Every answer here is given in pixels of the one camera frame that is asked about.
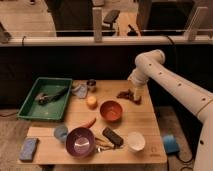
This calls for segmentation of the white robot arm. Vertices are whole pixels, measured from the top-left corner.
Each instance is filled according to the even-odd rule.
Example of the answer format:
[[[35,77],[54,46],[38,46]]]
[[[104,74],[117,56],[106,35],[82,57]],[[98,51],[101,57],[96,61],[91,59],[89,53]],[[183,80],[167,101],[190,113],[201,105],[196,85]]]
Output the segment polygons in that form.
[[[153,79],[203,124],[193,171],[213,171],[213,93],[166,69],[164,62],[162,50],[140,53],[128,79],[135,88]]]

